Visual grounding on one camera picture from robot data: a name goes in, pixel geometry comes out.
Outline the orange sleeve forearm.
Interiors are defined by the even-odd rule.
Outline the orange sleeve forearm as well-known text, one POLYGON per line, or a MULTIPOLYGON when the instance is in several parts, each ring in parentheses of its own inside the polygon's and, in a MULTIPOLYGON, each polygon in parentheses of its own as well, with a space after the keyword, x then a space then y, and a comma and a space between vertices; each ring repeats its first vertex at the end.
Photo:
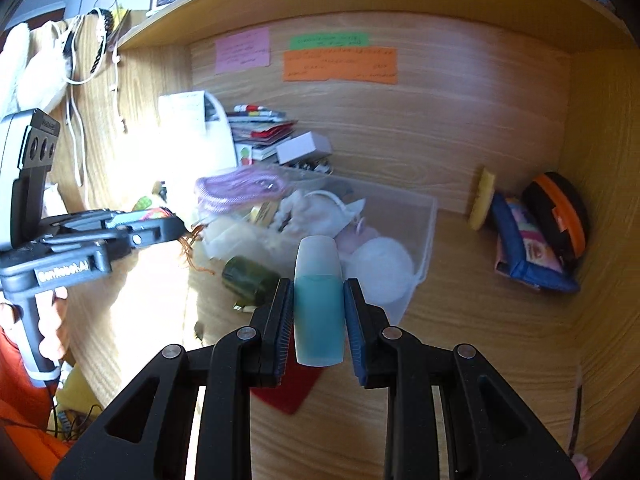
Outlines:
POLYGON ((68 444, 47 432, 51 399, 29 380, 17 346, 1 332, 1 478, 51 479, 68 444))

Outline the left hand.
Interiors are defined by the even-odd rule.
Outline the left hand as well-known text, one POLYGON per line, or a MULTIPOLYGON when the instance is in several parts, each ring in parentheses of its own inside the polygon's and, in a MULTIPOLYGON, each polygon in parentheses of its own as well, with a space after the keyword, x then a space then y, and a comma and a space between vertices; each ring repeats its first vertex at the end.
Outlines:
MULTIPOLYGON (((36 296, 39 315, 38 328, 43 336, 39 344, 41 354, 51 361, 62 359, 70 336, 65 326, 67 313, 68 291, 65 287, 58 287, 50 292, 42 292, 36 296)), ((14 337, 17 334, 17 310, 4 295, 1 295, 1 352, 12 347, 16 353, 17 345, 14 337)))

